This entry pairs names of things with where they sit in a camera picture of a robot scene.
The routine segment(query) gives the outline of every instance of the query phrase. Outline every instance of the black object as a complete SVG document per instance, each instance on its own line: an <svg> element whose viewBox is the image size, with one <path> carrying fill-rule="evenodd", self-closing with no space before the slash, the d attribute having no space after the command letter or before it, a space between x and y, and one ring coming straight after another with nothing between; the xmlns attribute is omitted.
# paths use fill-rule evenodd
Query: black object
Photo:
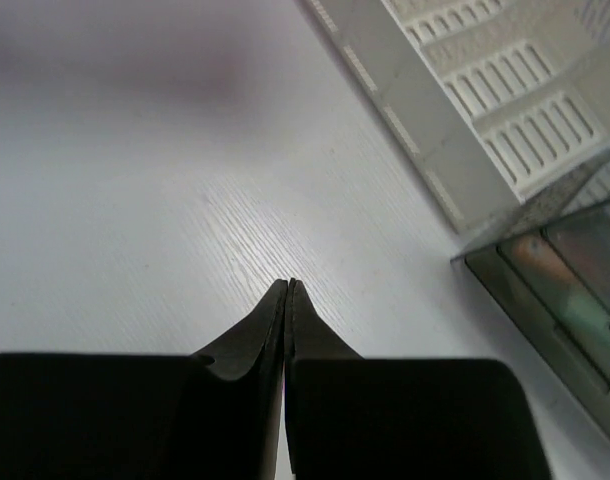
<svg viewBox="0 0 610 480"><path fill-rule="evenodd" d="M364 360L276 281L189 357L0 355L0 479L273 478L292 470L549 479L523 391L491 360Z"/></svg>

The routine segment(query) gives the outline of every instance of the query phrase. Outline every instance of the table surface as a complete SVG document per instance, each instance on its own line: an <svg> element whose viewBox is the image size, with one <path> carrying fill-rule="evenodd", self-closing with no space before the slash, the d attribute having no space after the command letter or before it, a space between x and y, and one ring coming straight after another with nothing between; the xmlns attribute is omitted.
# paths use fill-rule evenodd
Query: table surface
<svg viewBox="0 0 610 480"><path fill-rule="evenodd" d="M556 477L609 479L464 244L294 0L0 0L0 351L189 353L295 276L365 356L505 361Z"/></svg>

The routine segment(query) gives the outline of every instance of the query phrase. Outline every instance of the white surface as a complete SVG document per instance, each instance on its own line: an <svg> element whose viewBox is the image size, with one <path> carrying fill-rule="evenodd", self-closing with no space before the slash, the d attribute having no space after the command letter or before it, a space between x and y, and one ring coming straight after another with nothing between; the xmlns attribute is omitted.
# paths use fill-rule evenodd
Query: white surface
<svg viewBox="0 0 610 480"><path fill-rule="evenodd" d="M610 147L610 0L307 2L459 231Z"/></svg>
<svg viewBox="0 0 610 480"><path fill-rule="evenodd" d="M506 361L557 478L610 479L304 12L218 4L0 0L0 351L189 353L294 275L363 355Z"/></svg>

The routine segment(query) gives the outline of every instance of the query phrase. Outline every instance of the white table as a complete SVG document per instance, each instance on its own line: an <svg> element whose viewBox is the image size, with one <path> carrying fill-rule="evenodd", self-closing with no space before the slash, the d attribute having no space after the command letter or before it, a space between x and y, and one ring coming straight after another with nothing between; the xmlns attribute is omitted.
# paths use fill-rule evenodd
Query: white table
<svg viewBox="0 0 610 480"><path fill-rule="evenodd" d="M556 477L610 479L300 5L29 3L0 0L0 351L189 353L296 276L365 356L502 359Z"/></svg>

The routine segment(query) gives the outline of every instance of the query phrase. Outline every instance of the white plastic basket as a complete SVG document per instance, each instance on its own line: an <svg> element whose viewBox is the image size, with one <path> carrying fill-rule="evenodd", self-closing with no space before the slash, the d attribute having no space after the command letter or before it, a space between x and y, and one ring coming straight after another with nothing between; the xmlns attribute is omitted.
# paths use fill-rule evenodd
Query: white plastic basket
<svg viewBox="0 0 610 480"><path fill-rule="evenodd" d="M610 147L610 0L307 0L457 230Z"/></svg>

